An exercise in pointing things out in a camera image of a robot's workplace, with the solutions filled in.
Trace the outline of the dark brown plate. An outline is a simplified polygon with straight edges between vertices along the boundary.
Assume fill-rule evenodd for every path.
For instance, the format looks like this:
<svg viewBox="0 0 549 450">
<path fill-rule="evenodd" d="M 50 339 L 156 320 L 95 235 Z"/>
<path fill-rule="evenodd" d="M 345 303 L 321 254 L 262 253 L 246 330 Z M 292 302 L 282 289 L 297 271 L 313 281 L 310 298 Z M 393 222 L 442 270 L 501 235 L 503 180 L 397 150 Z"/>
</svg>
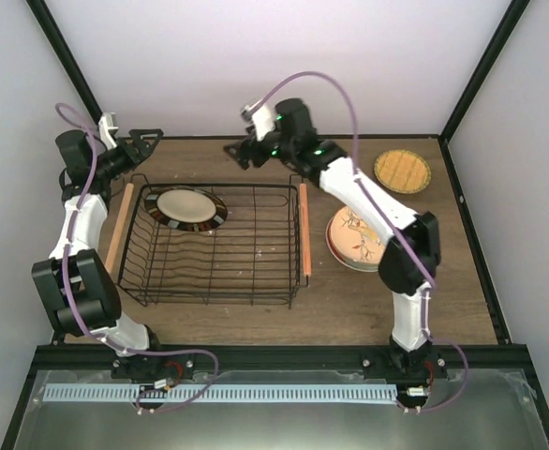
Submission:
<svg viewBox="0 0 549 450">
<path fill-rule="evenodd" d="M 143 201 L 145 211 L 175 231 L 210 232 L 223 225 L 227 206 L 215 194 L 196 187 L 153 189 Z"/>
</svg>

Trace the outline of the beige floral plate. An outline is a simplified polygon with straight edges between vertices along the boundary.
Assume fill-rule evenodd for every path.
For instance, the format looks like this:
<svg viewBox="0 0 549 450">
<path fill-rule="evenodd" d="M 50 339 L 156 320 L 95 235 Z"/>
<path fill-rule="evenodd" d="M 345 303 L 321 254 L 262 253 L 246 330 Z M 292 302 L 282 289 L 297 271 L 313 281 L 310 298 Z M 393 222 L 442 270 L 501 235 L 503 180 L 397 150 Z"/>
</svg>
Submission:
<svg viewBox="0 0 549 450">
<path fill-rule="evenodd" d="M 377 233 L 347 206 L 331 218 L 326 230 L 332 254 L 346 266 L 363 272 L 376 272 L 385 250 Z"/>
</svg>

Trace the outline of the yellow woven pattern plate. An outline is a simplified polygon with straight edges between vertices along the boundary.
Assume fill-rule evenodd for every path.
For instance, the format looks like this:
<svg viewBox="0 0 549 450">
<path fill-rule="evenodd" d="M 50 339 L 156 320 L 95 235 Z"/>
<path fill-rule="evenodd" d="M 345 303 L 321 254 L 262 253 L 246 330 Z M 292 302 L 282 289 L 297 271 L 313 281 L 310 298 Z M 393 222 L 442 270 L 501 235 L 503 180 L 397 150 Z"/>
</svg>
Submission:
<svg viewBox="0 0 549 450">
<path fill-rule="evenodd" d="M 416 194 L 430 184 L 429 164 L 419 155 L 405 149 L 390 150 L 379 155 L 373 167 L 378 182 L 399 194 Z"/>
</svg>

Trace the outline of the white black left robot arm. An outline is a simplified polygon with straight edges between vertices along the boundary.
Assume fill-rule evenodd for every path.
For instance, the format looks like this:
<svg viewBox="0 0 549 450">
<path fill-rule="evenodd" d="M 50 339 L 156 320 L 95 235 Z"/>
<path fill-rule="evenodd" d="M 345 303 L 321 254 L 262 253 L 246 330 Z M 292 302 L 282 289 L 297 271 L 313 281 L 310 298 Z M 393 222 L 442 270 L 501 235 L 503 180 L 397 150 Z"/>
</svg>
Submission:
<svg viewBox="0 0 549 450">
<path fill-rule="evenodd" d="M 147 379 L 166 367 L 156 334 L 130 319 L 110 270 L 101 261 L 98 243 L 111 201 L 111 182 L 137 169 L 163 137 L 159 128 L 132 129 L 127 139 L 99 153 L 96 140 L 81 129 L 55 140 L 66 167 L 59 175 L 65 220 L 56 247 L 32 266 L 32 279 L 55 333 L 87 336 L 133 357 L 133 367 Z"/>
</svg>

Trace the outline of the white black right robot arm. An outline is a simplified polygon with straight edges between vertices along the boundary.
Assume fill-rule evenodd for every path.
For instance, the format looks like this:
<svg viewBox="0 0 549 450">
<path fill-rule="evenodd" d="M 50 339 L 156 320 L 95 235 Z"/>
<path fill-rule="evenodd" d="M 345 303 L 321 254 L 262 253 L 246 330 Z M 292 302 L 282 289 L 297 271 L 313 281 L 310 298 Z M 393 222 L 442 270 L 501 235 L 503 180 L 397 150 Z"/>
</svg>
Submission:
<svg viewBox="0 0 549 450">
<path fill-rule="evenodd" d="M 349 207 L 376 233 L 384 246 L 378 274 L 393 294 L 392 369 L 404 378 L 416 375 L 431 347 L 427 307 L 440 264 L 437 218 L 397 201 L 340 145 L 320 137 L 301 99 L 282 100 L 273 109 L 260 100 L 244 106 L 241 116 L 246 135 L 224 150 L 242 169 L 277 159 Z"/>
</svg>

